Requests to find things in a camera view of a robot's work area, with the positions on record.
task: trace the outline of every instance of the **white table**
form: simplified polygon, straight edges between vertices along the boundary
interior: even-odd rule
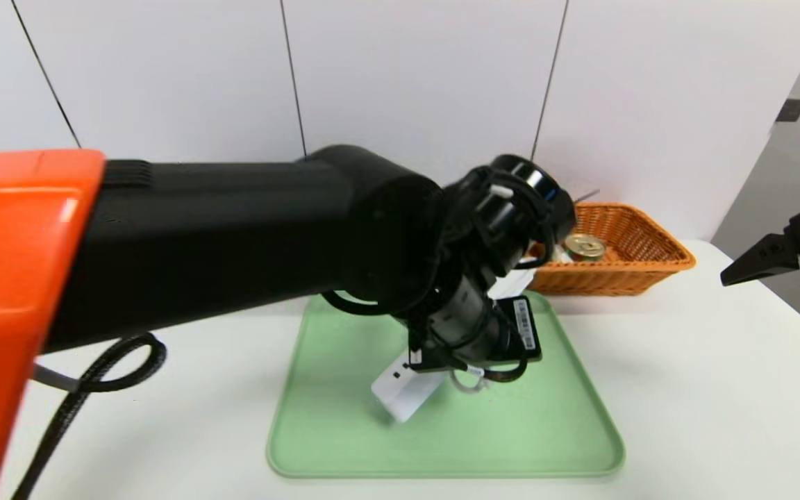
[[[92,395],[34,498],[800,498],[800,316],[759,283],[722,288],[730,259],[708,243],[687,246],[696,269],[642,297],[553,300],[626,443],[625,465],[608,478],[277,476],[264,449],[307,303],[295,300],[161,332],[162,370],[133,389]],[[78,376],[103,349],[44,363]],[[62,396],[29,386],[0,498],[10,497]]]

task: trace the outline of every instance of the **white tag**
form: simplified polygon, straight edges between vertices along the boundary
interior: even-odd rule
[[[486,371],[483,368],[472,367],[471,365],[467,366],[467,373],[473,374],[473,376],[485,376]]]
[[[536,349],[533,325],[530,324],[530,308],[527,307],[524,299],[514,301],[514,316],[517,319],[517,331],[520,332],[520,338],[524,339],[524,347],[527,351]]]

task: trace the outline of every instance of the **black cable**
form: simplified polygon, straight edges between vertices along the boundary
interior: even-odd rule
[[[144,360],[142,366],[127,374],[127,376],[115,380],[101,380],[110,368],[114,367],[120,360],[123,360],[125,356],[145,345],[150,347],[150,354]],[[35,450],[35,455],[28,468],[26,468],[23,479],[20,480],[19,486],[14,491],[12,500],[26,500],[26,498],[29,498],[36,481],[39,481],[42,470],[48,463],[48,459],[53,455],[54,449],[60,443],[69,425],[73,423],[76,414],[82,408],[85,400],[88,399],[89,394],[92,392],[113,392],[113,390],[126,389],[144,382],[162,367],[166,354],[165,344],[159,342],[153,336],[153,333],[141,333],[140,335],[125,337],[111,345],[107,351],[104,351],[92,363],[92,366],[88,367],[85,373],[79,377],[79,387],[76,391],[69,393],[64,398],[64,401],[60,403],[58,411],[55,412],[54,417],[51,418],[51,423],[48,424],[48,429],[42,435],[42,440],[39,441],[39,446]]]

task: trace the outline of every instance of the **can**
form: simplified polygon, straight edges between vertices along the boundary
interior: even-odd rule
[[[580,263],[601,260],[607,252],[606,244],[590,234],[571,234],[564,240],[564,247],[569,257]]]

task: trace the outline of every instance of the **black seam line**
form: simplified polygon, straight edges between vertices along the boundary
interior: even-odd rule
[[[549,82],[545,85],[545,98],[542,100],[542,114],[539,115],[539,124],[536,126],[536,139],[533,141],[533,152],[530,153],[530,161],[536,161],[536,145],[539,143],[539,132],[542,130],[542,120],[545,118],[545,108],[549,105],[549,90],[551,80],[555,77],[555,67],[558,67],[558,54],[561,51],[561,37],[564,35],[564,24],[566,22],[566,10],[569,7],[569,0],[564,2],[564,14],[561,16],[561,28],[558,29],[558,43],[555,44],[555,55],[551,58],[551,71],[549,71]]]
[[[292,91],[295,93],[295,110],[298,112],[298,129],[301,132],[301,151],[308,155],[308,146],[304,142],[304,124],[301,122],[301,102],[298,99],[298,85],[295,83],[295,65],[292,63],[292,47],[289,47],[289,26],[286,24],[286,9],[280,0],[280,12],[283,13],[283,34],[286,36],[286,53],[289,54],[289,73],[292,74]]]
[[[12,7],[14,8],[14,13],[17,14],[17,20],[20,23],[20,28],[23,28],[23,35],[26,37],[26,41],[29,43],[29,48],[33,51],[33,56],[35,57],[35,62],[39,64],[39,69],[42,70],[42,76],[45,77],[45,83],[48,83],[48,90],[51,91],[51,95],[54,97],[54,102],[58,105],[58,110],[60,110],[60,116],[64,117],[64,122],[67,123],[67,128],[69,128],[70,135],[73,136],[73,140],[76,142],[76,148],[82,148],[82,144],[79,142],[79,138],[76,137],[76,131],[73,130],[73,124],[69,123],[69,118],[67,118],[67,113],[64,111],[63,105],[60,104],[60,99],[58,99],[57,92],[54,92],[54,87],[51,85],[51,79],[48,77],[48,72],[45,71],[45,66],[42,66],[42,60],[39,59],[39,53],[35,51],[35,45],[33,44],[32,38],[29,37],[29,32],[26,31],[26,25],[23,23],[23,18],[20,16],[20,10],[17,8],[17,4],[14,3],[14,0],[10,0],[12,2]]]

